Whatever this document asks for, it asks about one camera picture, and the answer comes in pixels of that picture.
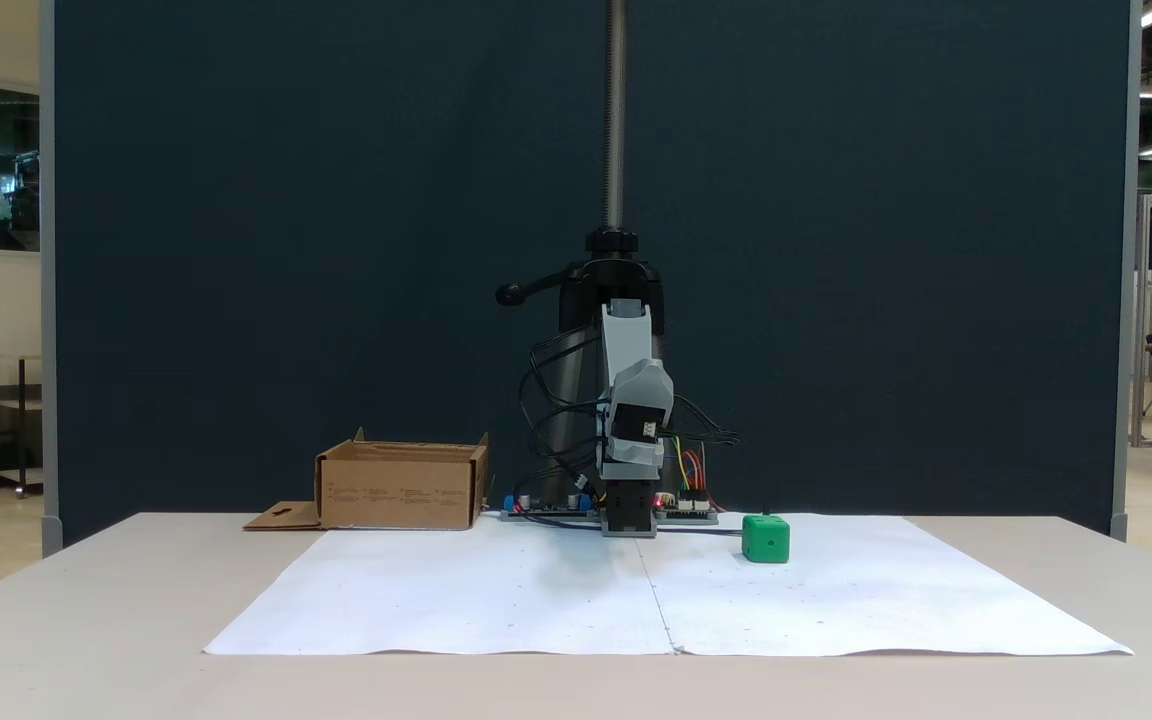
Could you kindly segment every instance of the table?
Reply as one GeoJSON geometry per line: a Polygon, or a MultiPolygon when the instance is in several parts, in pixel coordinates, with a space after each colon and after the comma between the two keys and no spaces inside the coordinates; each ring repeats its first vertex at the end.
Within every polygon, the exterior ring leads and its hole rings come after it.
{"type": "Polygon", "coordinates": [[[1136,657],[204,655],[317,538],[251,517],[137,515],[0,582],[0,717],[1152,719],[1152,555],[1063,520],[911,518],[1136,657]]]}

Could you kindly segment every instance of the open cardboard box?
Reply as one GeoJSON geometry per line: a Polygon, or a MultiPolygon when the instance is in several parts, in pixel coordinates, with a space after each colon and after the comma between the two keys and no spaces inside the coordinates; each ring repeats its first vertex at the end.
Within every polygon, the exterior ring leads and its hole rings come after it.
{"type": "Polygon", "coordinates": [[[465,530],[483,509],[488,437],[479,445],[367,442],[362,430],[314,461],[314,500],[283,501],[245,530],[465,530]]]}

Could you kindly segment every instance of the dark blue partition wall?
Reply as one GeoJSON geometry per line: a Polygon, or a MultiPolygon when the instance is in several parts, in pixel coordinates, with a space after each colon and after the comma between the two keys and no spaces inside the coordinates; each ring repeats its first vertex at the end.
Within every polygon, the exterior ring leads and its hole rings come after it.
{"type": "MultiPolygon", "coordinates": [[[[602,14],[59,0],[67,541],[306,497],[361,425],[488,430],[498,497],[532,469],[515,388],[556,300],[492,295],[598,223],[602,14]]],[[[718,500],[1105,530],[1128,3],[637,0],[631,26],[626,221],[679,391],[746,439],[710,453],[718,500]]]]}

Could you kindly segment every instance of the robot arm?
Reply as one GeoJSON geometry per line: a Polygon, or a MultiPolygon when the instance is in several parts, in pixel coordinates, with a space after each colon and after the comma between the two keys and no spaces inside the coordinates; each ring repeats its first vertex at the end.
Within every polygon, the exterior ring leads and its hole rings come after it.
{"type": "Polygon", "coordinates": [[[607,412],[599,420],[598,470],[607,486],[602,531],[652,537],[664,463],[664,427],[673,411],[673,380],[652,356],[652,309],[638,300],[602,306],[607,412]]]}

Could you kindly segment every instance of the green cube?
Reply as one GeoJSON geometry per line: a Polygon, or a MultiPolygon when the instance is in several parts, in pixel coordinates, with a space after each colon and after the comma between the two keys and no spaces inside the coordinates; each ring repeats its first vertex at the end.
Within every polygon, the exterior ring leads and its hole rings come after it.
{"type": "Polygon", "coordinates": [[[790,524],[776,515],[745,515],[740,551],[750,562],[790,561],[790,524]]]}

